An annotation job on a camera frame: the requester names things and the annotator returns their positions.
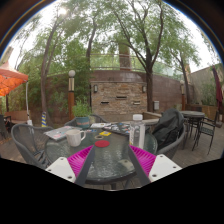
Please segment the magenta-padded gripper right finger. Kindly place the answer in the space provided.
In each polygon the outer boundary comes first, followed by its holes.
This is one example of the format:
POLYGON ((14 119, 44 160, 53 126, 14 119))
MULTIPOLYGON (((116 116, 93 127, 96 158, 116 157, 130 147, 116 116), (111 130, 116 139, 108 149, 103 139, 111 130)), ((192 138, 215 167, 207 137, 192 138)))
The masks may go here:
POLYGON ((155 156, 136 146, 129 146, 128 155, 142 186, 181 170, 164 154, 155 156))

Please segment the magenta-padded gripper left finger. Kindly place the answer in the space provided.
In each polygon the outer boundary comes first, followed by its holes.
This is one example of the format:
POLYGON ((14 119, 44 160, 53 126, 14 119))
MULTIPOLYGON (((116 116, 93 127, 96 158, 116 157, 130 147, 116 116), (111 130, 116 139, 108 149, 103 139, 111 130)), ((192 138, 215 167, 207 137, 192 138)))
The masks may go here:
POLYGON ((83 186, 94 156, 95 148, 91 145, 68 158, 59 157, 46 168, 46 171, 76 185, 83 186))

